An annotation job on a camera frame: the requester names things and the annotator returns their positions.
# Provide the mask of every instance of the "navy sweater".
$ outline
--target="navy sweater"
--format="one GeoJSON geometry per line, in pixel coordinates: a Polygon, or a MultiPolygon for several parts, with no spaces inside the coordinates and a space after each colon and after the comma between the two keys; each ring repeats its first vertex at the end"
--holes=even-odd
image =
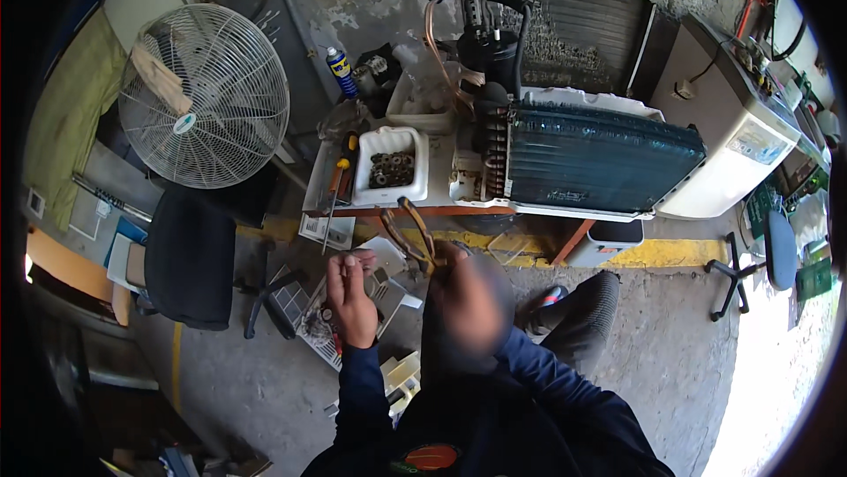
{"type": "Polygon", "coordinates": [[[421,390],[392,429],[376,347],[346,347],[333,446],[304,475],[673,475],[630,406],[512,328],[492,376],[421,390]]]}

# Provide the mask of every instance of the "workbench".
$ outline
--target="workbench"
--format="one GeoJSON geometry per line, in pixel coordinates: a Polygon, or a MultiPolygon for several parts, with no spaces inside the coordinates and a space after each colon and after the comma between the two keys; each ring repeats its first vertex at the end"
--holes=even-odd
{"type": "MultiPolygon", "coordinates": [[[[387,125],[384,120],[374,122],[376,129],[381,125],[387,125]]],[[[423,216],[463,216],[480,214],[514,214],[516,211],[511,207],[492,205],[491,207],[476,207],[471,204],[462,205],[456,203],[450,197],[450,178],[452,177],[453,156],[456,150],[456,137],[454,135],[431,135],[429,137],[429,180],[426,199],[415,202],[418,212],[423,216]]],[[[329,186],[330,177],[334,168],[334,160],[339,155],[340,149],[332,143],[323,142],[318,151],[315,164],[312,167],[312,175],[309,178],[306,196],[303,199],[302,211],[311,217],[326,215],[326,204],[322,203],[323,191],[329,186]]],[[[381,207],[397,208],[397,203],[385,203],[380,205],[341,205],[335,206],[333,217],[335,218],[362,218],[366,223],[382,230],[379,221],[379,209],[381,207]]],[[[397,211],[397,214],[405,214],[405,211],[397,211]]],[[[580,218],[581,222],[575,224],[573,232],[566,233],[566,241],[553,265],[558,265],[573,250],[576,244],[582,240],[588,229],[596,222],[596,218],[585,217],[591,214],[559,214],[563,217],[580,218]]]]}

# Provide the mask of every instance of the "wd-40 can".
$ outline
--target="wd-40 can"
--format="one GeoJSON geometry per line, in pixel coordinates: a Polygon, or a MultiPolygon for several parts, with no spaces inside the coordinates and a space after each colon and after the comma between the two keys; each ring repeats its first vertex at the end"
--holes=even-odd
{"type": "Polygon", "coordinates": [[[335,47],[327,48],[326,52],[326,63],[330,66],[330,70],[335,75],[339,87],[344,91],[344,95],[347,98],[358,96],[359,90],[356,89],[356,84],[353,82],[352,68],[347,62],[347,57],[335,47]]]}

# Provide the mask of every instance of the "white fan grille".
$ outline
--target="white fan grille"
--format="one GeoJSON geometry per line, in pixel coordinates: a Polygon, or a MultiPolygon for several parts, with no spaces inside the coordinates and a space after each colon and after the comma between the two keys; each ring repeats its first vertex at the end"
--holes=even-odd
{"type": "Polygon", "coordinates": [[[159,175],[180,185],[235,185],[259,171],[288,125],[288,80],[259,27],[214,4],[189,4],[156,19],[139,35],[144,48],[183,79],[195,124],[144,84],[128,59],[120,120],[133,148],[159,175]]]}

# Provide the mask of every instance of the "screwdriver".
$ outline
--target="screwdriver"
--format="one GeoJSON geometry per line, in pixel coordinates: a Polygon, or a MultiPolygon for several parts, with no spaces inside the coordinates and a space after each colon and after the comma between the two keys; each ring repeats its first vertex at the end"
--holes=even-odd
{"type": "Polygon", "coordinates": [[[341,185],[341,176],[344,175],[344,170],[350,168],[353,161],[353,156],[356,150],[359,149],[359,134],[355,131],[348,131],[344,135],[344,141],[341,142],[341,158],[335,164],[335,171],[332,174],[332,183],[330,184],[330,214],[326,224],[326,232],[323,234],[323,248],[321,255],[326,252],[326,241],[330,238],[330,224],[332,224],[332,214],[335,211],[335,203],[338,201],[338,190],[341,185]]]}

